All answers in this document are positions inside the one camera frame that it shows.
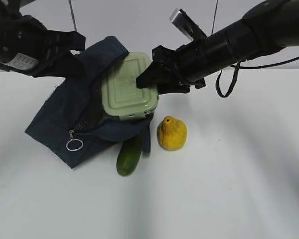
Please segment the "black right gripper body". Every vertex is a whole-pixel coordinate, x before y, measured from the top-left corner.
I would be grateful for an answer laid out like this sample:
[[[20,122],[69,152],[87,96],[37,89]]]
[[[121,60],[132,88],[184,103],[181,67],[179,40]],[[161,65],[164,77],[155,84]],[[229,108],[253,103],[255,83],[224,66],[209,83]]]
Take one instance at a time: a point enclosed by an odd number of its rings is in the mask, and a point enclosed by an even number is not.
[[[160,45],[152,51],[152,59],[162,61],[171,68],[176,84],[201,89],[206,86],[200,73],[204,62],[200,50],[202,43],[202,40],[195,40],[175,50]]]

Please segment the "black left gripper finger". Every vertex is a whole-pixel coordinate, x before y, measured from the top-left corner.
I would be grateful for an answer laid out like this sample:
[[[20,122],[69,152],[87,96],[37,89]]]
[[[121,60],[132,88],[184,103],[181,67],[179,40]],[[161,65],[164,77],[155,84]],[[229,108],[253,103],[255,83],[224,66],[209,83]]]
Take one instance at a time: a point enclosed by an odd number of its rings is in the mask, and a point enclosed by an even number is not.
[[[80,77],[85,74],[83,63],[77,55],[65,53],[56,60],[47,61],[38,66],[32,77]]]
[[[47,46],[51,49],[57,49],[57,52],[63,50],[85,50],[86,38],[77,31],[62,32],[62,31],[47,31]]]

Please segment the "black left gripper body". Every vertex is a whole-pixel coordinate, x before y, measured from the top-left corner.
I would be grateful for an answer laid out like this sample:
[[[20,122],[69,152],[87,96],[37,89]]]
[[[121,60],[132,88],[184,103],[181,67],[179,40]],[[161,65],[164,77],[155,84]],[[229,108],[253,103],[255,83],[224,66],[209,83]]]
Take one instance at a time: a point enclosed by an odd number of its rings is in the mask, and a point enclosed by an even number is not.
[[[0,69],[25,75],[49,75],[57,31],[31,15],[18,19],[0,15]]]

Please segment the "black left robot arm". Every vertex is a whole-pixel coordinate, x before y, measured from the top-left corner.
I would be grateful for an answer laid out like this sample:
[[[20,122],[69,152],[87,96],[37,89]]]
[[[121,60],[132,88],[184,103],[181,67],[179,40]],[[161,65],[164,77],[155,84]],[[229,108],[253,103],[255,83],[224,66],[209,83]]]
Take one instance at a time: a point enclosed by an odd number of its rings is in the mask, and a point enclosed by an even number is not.
[[[84,51],[85,37],[76,31],[47,29],[20,8],[29,0],[0,0],[0,70],[37,77],[79,77],[85,68],[73,50]]]

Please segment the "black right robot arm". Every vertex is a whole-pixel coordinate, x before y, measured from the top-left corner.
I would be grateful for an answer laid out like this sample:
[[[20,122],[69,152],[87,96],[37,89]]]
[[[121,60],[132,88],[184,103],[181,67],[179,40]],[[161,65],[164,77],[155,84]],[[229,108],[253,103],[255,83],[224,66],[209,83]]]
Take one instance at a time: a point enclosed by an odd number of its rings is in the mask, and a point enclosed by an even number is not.
[[[159,94],[189,93],[205,87],[205,78],[226,67],[299,46],[299,0],[266,0],[238,21],[206,35],[182,9],[171,23],[189,43],[172,50],[158,46],[152,62],[136,80],[139,89],[155,86]]]

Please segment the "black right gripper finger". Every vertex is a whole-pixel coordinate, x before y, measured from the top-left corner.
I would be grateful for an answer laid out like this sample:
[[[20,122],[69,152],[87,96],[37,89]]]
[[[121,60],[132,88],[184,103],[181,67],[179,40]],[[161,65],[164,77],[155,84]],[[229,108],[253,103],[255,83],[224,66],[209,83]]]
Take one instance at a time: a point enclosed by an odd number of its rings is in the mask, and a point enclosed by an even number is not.
[[[159,95],[172,93],[187,94],[189,93],[189,87],[169,82],[167,84],[157,85],[157,91]]]
[[[136,79],[138,88],[147,88],[150,86],[175,86],[171,68],[162,61],[152,61]]]

